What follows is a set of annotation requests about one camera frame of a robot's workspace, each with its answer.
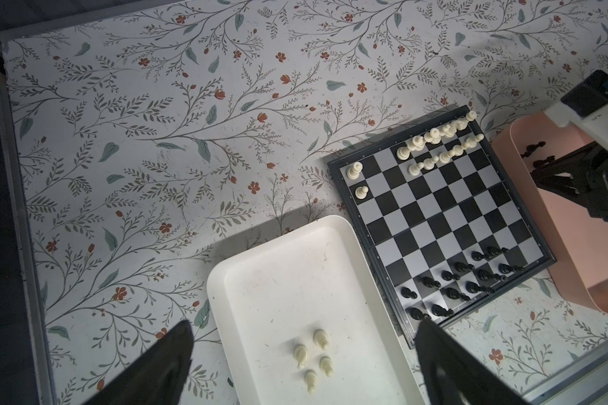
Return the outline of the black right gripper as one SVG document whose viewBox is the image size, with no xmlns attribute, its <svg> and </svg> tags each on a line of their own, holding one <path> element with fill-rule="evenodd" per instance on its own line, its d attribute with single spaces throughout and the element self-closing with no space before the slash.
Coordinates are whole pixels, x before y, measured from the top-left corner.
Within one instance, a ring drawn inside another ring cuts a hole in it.
<svg viewBox="0 0 608 405">
<path fill-rule="evenodd" d="M 608 151 L 595 141 L 534 170 L 535 185 L 608 222 Z"/>
</svg>

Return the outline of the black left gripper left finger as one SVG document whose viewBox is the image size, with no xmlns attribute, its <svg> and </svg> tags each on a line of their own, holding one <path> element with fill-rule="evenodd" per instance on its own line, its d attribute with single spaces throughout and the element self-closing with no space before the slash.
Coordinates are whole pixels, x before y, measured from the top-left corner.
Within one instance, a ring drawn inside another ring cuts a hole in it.
<svg viewBox="0 0 608 405">
<path fill-rule="evenodd" d="M 179 322 L 89 404 L 178 404 L 191 366 L 194 335 Z"/>
</svg>

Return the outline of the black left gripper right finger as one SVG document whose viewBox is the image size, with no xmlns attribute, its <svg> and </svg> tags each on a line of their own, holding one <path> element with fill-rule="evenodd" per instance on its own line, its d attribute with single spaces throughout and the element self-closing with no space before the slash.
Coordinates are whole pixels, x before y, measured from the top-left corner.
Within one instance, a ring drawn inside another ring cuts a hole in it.
<svg viewBox="0 0 608 405">
<path fill-rule="evenodd" d="M 431 320 L 419 324 L 415 347 L 431 404 L 526 403 Z"/>
</svg>

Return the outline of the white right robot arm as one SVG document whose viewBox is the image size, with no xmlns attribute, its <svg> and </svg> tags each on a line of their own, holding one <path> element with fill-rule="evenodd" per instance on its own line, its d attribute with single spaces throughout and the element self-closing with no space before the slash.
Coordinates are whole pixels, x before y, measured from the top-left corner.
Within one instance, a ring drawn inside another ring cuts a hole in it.
<svg viewBox="0 0 608 405">
<path fill-rule="evenodd" d="M 558 159 L 537 160 L 531 173 L 535 185 L 608 222 L 608 74 L 594 71 L 546 115 L 557 127 L 574 126 L 592 141 Z"/>
</svg>

